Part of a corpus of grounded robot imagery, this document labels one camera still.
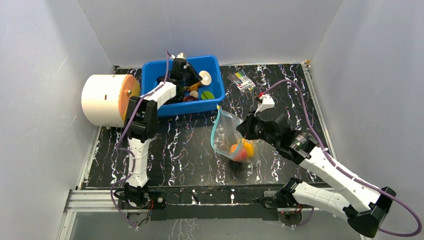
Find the black cable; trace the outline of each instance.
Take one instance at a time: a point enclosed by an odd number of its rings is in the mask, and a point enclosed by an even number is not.
[[[124,201],[124,199],[122,198],[122,196],[120,196],[120,195],[119,195],[119,193],[123,193],[123,192],[124,192],[124,190],[118,190],[118,189],[117,189],[117,190],[115,190],[115,192],[113,192],[113,195],[114,195],[117,199],[119,199],[119,200],[121,200],[121,201],[125,202],[126,200]]]
[[[149,218],[145,218],[145,219],[143,219],[143,220],[140,222],[140,224],[138,224],[138,227],[140,227],[140,225],[141,225],[144,221],[146,221],[146,220],[149,220]]]

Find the blue plastic bin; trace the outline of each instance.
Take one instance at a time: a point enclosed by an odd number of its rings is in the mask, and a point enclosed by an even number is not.
[[[210,76],[212,77],[212,82],[208,86],[202,86],[198,88],[198,101],[162,105],[157,112],[158,117],[213,111],[216,110],[217,105],[222,100],[224,100],[224,83],[221,77],[220,66],[218,65],[217,58],[212,55],[206,55],[188,57],[187,60],[193,65],[197,73],[202,70],[205,70],[210,73]],[[173,61],[170,60],[169,69],[172,69],[172,63]],[[166,60],[150,61],[144,64],[141,71],[141,94],[146,94],[152,89],[154,89],[158,85],[156,79],[160,76],[165,75],[166,70]],[[203,91],[211,92],[213,96],[215,96],[215,99],[201,100],[200,96],[202,95]]]

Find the bag with fruit toys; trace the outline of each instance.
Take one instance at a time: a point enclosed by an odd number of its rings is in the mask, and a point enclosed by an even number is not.
[[[243,122],[238,116],[222,110],[220,106],[215,124],[210,136],[210,144],[218,154],[233,160],[234,162],[250,164],[255,157],[255,140],[246,140],[236,130]]]

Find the gray wall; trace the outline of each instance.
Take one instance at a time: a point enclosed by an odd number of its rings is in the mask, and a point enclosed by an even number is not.
[[[220,64],[310,60],[342,0],[78,0],[114,65],[173,54]]]
[[[328,212],[316,211],[311,221],[292,230],[279,221],[261,219],[177,219],[151,221],[139,231],[128,229],[118,213],[80,212],[71,240],[359,240],[347,222]]]
[[[112,64],[77,0],[2,1],[0,63],[0,238],[56,239],[94,140],[81,91]]]
[[[392,187],[424,219],[423,13],[419,0],[345,0],[311,72],[338,159]],[[416,226],[397,204],[382,225],[403,233]]]

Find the pack of markers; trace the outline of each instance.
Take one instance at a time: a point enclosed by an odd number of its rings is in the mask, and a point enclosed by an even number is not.
[[[242,94],[252,91],[256,86],[243,70],[229,75],[228,80],[234,84]]]

